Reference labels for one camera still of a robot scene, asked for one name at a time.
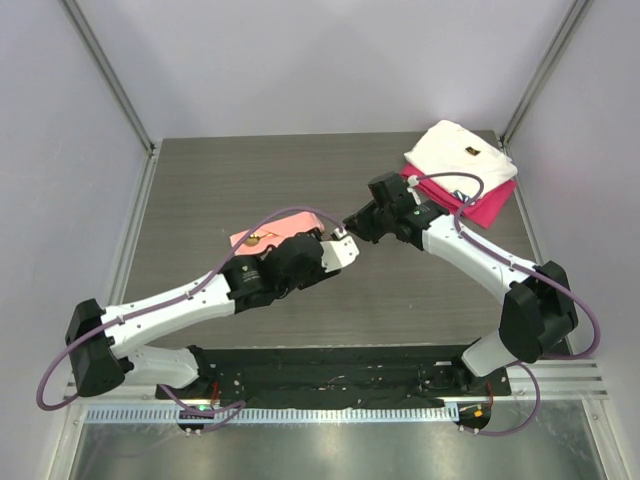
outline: pink cloth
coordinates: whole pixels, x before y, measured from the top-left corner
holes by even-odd
[[[409,164],[402,170],[402,176],[406,178],[411,175],[420,176],[422,172]],[[463,203],[429,178],[420,180],[418,188],[426,193],[431,200],[449,209],[451,213],[455,213]],[[515,180],[508,180],[484,195],[474,205],[467,207],[462,215],[481,227],[489,228],[498,218],[500,210],[515,189]]]
[[[320,230],[320,232],[324,232],[324,225],[318,217],[311,212],[300,212],[271,223],[265,223],[254,233],[258,238],[258,243],[253,246],[246,244],[240,245],[236,250],[236,255],[258,255],[268,247],[277,247],[284,242],[285,239],[293,237],[297,233],[310,232],[316,228]],[[231,246],[238,243],[247,232],[248,230],[245,230],[244,232],[231,235],[229,237]]]

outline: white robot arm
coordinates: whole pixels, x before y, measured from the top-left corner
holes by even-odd
[[[420,250],[437,255],[483,285],[503,306],[500,327],[453,359],[460,388],[482,382],[495,370],[520,360],[533,363],[577,326],[573,302],[554,288],[510,268],[459,236],[448,211],[427,201],[396,173],[369,183],[373,201],[345,219],[346,230],[377,243],[393,233]],[[548,262],[536,266],[515,258],[481,236],[473,240],[513,264],[568,288],[564,270]],[[87,331],[113,323],[70,353],[80,396],[94,396],[120,384],[167,384],[198,391],[211,385],[212,372],[198,347],[167,350],[147,346],[161,336],[204,320],[270,305],[293,289],[304,289],[340,272],[358,256],[344,230],[323,241],[317,231],[301,232],[261,255],[232,257],[219,272],[168,292],[102,310],[95,300],[76,307],[67,345]]]
[[[233,257],[215,275],[211,272],[144,300],[104,310],[95,300],[79,304],[67,331],[67,345],[100,324],[114,320],[116,324],[70,354],[78,394],[100,395],[120,384],[183,389],[198,380],[207,383],[209,367],[201,349],[169,350],[147,344],[198,322],[270,305],[295,288],[338,274],[359,252],[344,230],[335,230],[332,238],[322,241],[318,232],[301,232],[266,254]]]
[[[349,232],[377,243],[386,233],[455,265],[485,287],[503,306],[500,327],[469,346],[461,358],[471,383],[517,360],[533,363],[576,328],[573,301],[536,278],[498,262],[459,235],[454,216],[427,201],[420,203],[397,173],[369,182],[373,200],[345,219]],[[467,236],[492,252],[569,288],[566,273],[557,264],[543,266],[517,258],[471,231]]]

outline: dark gray wood grain surface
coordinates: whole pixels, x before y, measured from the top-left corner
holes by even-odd
[[[399,170],[421,133],[165,140],[126,292],[136,300],[213,268],[229,235],[273,210],[309,205],[344,218],[370,199],[367,182]],[[511,198],[490,230],[533,258]],[[500,306],[455,267],[394,238],[357,240],[358,261],[272,306],[202,322],[154,344],[205,348],[470,342],[499,323]]]

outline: folded white t-shirt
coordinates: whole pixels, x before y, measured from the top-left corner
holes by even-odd
[[[480,198],[518,173],[504,153],[448,120],[431,127],[404,156],[425,175],[451,171],[477,175],[484,182]],[[472,178],[437,177],[433,181],[462,200],[460,197],[471,197],[478,191],[478,182]]]

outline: white enclosure wall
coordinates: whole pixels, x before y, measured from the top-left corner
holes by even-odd
[[[543,255],[567,268],[573,289],[602,321],[596,358],[635,455],[640,444],[638,18],[636,0],[594,2],[512,143]],[[582,327],[579,333],[577,347],[584,347],[591,330]]]
[[[154,140],[503,131],[570,0],[79,0]]]
[[[60,5],[0,15],[0,476],[44,478],[64,413],[35,405],[74,306],[104,302],[145,153]],[[60,400],[61,368],[48,391]]]

